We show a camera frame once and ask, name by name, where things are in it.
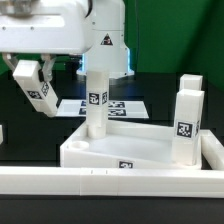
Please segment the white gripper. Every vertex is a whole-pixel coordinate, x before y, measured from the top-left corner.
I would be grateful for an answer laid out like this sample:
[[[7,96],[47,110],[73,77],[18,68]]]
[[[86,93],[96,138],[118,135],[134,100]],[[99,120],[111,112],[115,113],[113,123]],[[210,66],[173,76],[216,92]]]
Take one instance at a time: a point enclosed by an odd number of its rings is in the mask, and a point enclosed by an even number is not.
[[[93,45],[92,0],[0,0],[0,52],[12,72],[16,53],[42,54],[40,82],[52,80],[54,54],[82,54]]]

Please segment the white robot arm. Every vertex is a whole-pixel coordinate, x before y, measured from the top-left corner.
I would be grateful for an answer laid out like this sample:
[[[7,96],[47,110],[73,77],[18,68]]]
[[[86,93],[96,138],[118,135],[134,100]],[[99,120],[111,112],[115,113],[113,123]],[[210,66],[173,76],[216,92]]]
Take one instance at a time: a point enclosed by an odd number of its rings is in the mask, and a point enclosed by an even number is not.
[[[112,79],[133,72],[124,41],[123,0],[0,0],[0,54],[39,54],[42,77],[52,79],[58,55],[81,55],[81,73],[105,66]]]

